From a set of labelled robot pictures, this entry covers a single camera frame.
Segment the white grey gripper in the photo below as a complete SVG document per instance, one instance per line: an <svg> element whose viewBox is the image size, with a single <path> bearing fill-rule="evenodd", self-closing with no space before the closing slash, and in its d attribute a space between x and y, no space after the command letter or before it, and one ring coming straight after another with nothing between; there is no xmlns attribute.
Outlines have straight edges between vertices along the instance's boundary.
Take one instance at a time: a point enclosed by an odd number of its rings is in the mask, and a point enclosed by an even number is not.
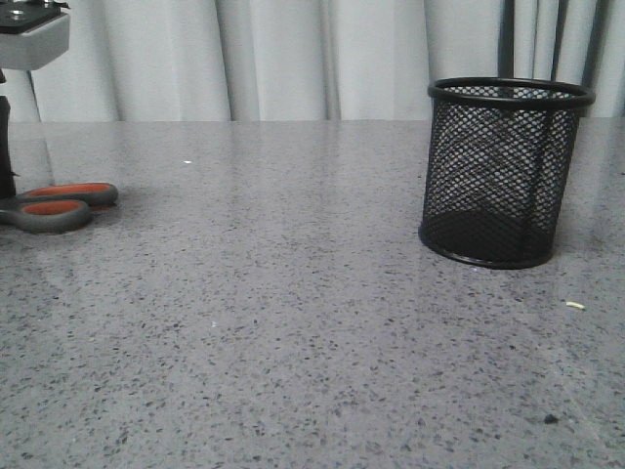
<svg viewBox="0 0 625 469"><path fill-rule="evenodd" d="M37 70L69 48L69 14L61 1L1 2L1 67ZM16 195L9 152L10 104L0 97L0 190L2 198Z"/></svg>

